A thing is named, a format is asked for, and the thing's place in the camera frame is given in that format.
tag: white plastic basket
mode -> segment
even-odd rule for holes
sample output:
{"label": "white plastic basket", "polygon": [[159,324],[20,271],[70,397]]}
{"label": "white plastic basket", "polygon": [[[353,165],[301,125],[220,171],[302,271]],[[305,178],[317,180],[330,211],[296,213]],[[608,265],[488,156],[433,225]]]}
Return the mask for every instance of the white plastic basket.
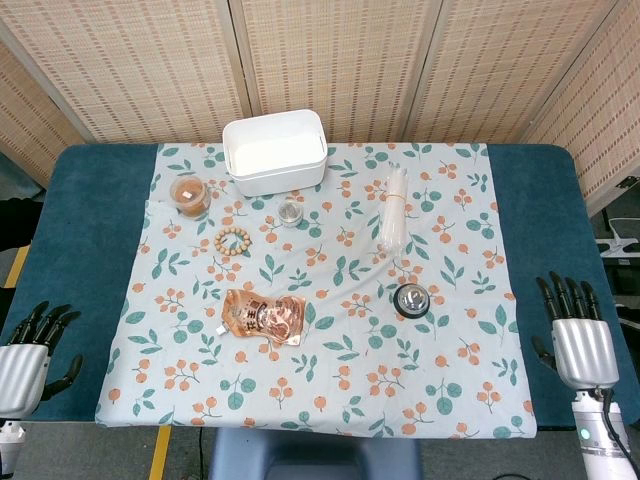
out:
{"label": "white plastic basket", "polygon": [[311,110],[236,120],[222,142],[227,170],[247,197],[311,187],[324,177],[327,141]]}

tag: woven screen panel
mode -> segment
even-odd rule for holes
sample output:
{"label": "woven screen panel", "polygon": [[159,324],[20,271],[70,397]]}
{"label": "woven screen panel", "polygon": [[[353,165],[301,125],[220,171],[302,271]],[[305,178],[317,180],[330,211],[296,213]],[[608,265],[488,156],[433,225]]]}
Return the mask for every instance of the woven screen panel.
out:
{"label": "woven screen panel", "polygon": [[640,165],[640,1],[625,3],[526,138],[572,154],[587,200]]}
{"label": "woven screen panel", "polygon": [[80,134],[0,43],[0,150],[47,186],[60,152],[78,143]]}
{"label": "woven screen panel", "polygon": [[311,108],[333,142],[399,140],[436,3],[242,0],[262,112]]}
{"label": "woven screen panel", "polygon": [[416,98],[411,140],[515,141],[605,0],[452,0]]}
{"label": "woven screen panel", "polygon": [[242,117],[214,2],[0,0],[99,142],[219,141]]}

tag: robotic arm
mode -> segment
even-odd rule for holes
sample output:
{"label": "robotic arm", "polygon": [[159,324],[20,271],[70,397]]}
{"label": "robotic arm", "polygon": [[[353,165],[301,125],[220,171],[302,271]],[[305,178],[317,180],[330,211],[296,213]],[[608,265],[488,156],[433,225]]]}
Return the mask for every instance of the robotic arm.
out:
{"label": "robotic arm", "polygon": [[540,361],[554,370],[565,385],[576,390],[572,402],[580,449],[589,480],[640,480],[629,454],[620,408],[612,402],[612,387],[618,382],[609,326],[602,320],[598,299],[589,283],[564,281],[550,272],[554,296],[547,282],[536,280],[551,320],[555,356],[540,337],[532,337]]}
{"label": "robotic arm", "polygon": [[80,316],[71,305],[51,309],[38,304],[14,330],[9,343],[0,347],[0,479],[13,477],[25,431],[20,420],[33,413],[41,401],[49,400],[73,384],[82,367],[82,355],[71,361],[64,377],[45,385],[51,357],[65,327]]}

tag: wooden bead bracelet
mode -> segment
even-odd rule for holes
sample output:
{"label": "wooden bead bracelet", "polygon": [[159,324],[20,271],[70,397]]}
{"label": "wooden bead bracelet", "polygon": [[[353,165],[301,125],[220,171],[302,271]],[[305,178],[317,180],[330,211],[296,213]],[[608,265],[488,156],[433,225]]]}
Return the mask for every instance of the wooden bead bracelet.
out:
{"label": "wooden bead bracelet", "polygon": [[[240,246],[237,246],[236,248],[226,248],[223,245],[223,243],[226,241],[227,235],[231,233],[236,234],[236,236],[238,237],[242,237],[242,243],[240,244]],[[220,230],[220,232],[218,232],[218,234],[215,236],[214,245],[216,247],[216,250],[218,250],[223,255],[240,255],[244,253],[247,248],[249,248],[249,245],[251,245],[251,237],[249,237],[247,231],[242,228],[227,227]]]}

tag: floral tablecloth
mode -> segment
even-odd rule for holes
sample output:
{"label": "floral tablecloth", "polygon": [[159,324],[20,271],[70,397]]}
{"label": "floral tablecloth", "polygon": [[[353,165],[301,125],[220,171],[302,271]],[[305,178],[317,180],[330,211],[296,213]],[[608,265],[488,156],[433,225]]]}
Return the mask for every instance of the floral tablecloth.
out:
{"label": "floral tablecloth", "polygon": [[[407,244],[378,245],[388,161],[409,170]],[[178,175],[206,180],[211,208],[172,208]],[[304,221],[283,227],[287,195]],[[213,248],[245,228],[245,256]],[[391,295],[417,282],[418,320]],[[228,288],[307,300],[299,347],[218,337]],[[96,421],[207,425],[374,437],[532,437],[524,369],[487,148],[483,144],[334,144],[323,182],[245,198],[220,144],[160,145],[127,299]]]}

